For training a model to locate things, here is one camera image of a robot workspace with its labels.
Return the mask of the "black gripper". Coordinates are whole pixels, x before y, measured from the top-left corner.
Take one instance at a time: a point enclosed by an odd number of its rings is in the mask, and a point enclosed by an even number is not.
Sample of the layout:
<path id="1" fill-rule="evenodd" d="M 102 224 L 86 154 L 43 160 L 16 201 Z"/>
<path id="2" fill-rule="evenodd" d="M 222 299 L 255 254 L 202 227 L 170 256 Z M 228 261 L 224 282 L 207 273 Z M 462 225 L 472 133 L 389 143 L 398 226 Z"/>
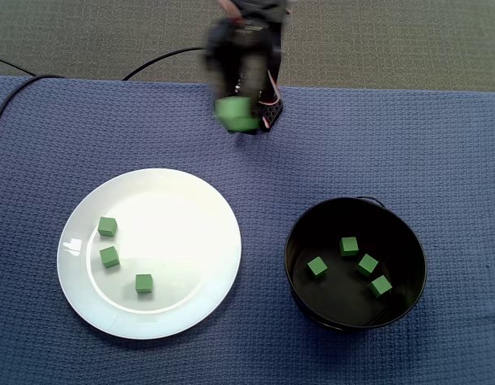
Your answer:
<path id="1" fill-rule="evenodd" d="M 258 96 L 266 85 L 271 51 L 266 23 L 254 19 L 220 20 L 209 32 L 205 66 L 217 96 Z"/>

